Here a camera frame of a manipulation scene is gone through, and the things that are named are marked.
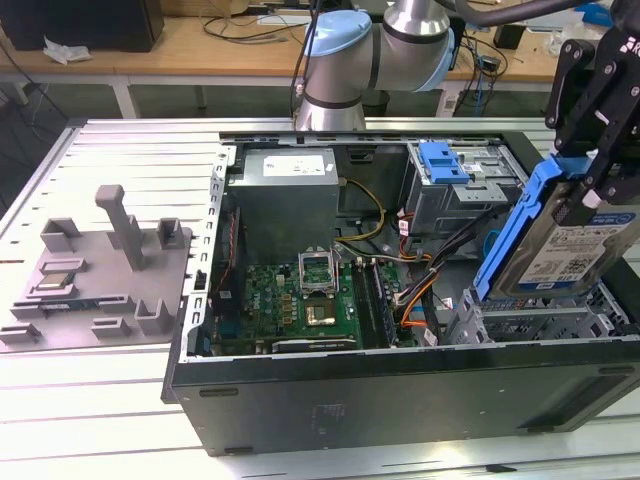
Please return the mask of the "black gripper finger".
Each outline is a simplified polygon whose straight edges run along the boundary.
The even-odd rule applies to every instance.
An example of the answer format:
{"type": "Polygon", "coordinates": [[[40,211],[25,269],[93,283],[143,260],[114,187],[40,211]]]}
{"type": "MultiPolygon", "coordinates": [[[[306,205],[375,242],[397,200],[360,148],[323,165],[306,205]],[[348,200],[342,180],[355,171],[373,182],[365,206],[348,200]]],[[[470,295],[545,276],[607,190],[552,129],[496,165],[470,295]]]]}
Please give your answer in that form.
{"type": "Polygon", "coordinates": [[[545,125],[555,132],[554,149],[560,153],[566,145],[561,131],[568,116],[592,76],[595,43],[566,40],[560,47],[551,93],[545,110],[545,125]]]}
{"type": "Polygon", "coordinates": [[[615,74],[613,59],[594,64],[590,81],[561,131],[566,145],[558,153],[560,156],[577,158],[591,150],[597,154],[583,178],[554,212],[554,220],[559,225],[584,225],[593,218],[597,208],[585,204],[589,193],[614,206],[639,201],[639,163],[631,165],[615,159],[618,133],[607,114],[615,74]]]}

